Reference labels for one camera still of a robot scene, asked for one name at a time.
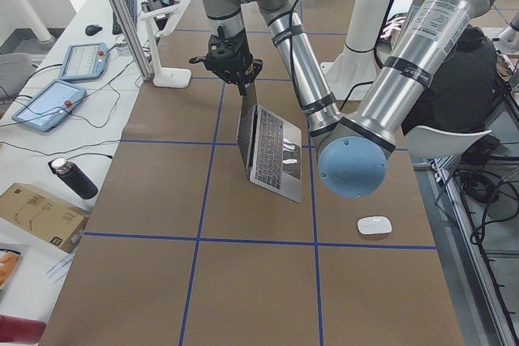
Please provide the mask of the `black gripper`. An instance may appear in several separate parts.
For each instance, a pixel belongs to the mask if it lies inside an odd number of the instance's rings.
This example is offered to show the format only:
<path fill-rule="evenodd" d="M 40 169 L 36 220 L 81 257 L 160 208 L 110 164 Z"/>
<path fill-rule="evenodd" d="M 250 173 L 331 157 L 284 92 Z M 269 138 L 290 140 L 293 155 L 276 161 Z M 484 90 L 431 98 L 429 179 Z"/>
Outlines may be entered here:
<path fill-rule="evenodd" d="M 253 58 L 246 36 L 210 36 L 208 53 L 189 59 L 190 64 L 199 62 L 226 83 L 238 85 L 241 96 L 247 95 L 246 84 L 253 82 L 263 68 L 263 61 Z"/>

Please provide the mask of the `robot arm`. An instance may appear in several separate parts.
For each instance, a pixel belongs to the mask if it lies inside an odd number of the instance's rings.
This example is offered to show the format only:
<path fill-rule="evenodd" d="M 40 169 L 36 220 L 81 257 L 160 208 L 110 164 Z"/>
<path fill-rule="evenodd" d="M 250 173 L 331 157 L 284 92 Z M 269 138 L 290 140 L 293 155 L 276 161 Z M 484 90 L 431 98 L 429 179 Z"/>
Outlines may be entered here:
<path fill-rule="evenodd" d="M 297 0 L 202 0 L 212 33 L 200 61 L 241 96 L 251 94 L 263 64 L 250 52 L 241 7 L 256 3 L 309 122 L 322 181 L 336 194 L 358 198 L 383 182 L 397 129 L 472 18 L 494 1 L 414 0 L 396 46 L 352 113 L 337 107 L 295 10 Z"/>

